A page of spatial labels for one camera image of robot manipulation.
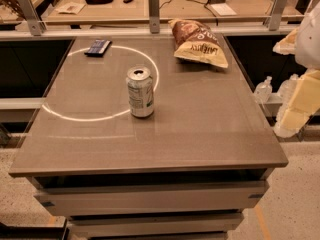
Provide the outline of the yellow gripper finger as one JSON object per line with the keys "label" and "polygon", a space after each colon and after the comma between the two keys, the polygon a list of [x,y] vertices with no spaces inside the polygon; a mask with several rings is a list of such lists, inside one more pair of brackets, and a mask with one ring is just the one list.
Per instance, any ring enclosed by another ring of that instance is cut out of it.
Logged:
{"label": "yellow gripper finger", "polygon": [[296,37],[298,28],[292,30],[285,38],[281,39],[273,47],[273,51],[282,55],[294,55],[296,51]]}
{"label": "yellow gripper finger", "polygon": [[289,138],[298,133],[320,109],[320,70],[308,69],[295,81],[294,92],[280,107],[280,119],[273,130],[278,137]]}

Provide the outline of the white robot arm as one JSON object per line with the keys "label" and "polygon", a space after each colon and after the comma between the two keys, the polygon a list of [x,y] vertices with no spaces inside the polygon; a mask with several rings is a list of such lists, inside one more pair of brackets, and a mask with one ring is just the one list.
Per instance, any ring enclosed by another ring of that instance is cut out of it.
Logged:
{"label": "white robot arm", "polygon": [[306,68],[300,77],[291,77],[284,90],[274,132],[289,138],[298,133],[320,109],[320,3],[307,13],[300,26],[277,42],[273,51],[293,54]]}

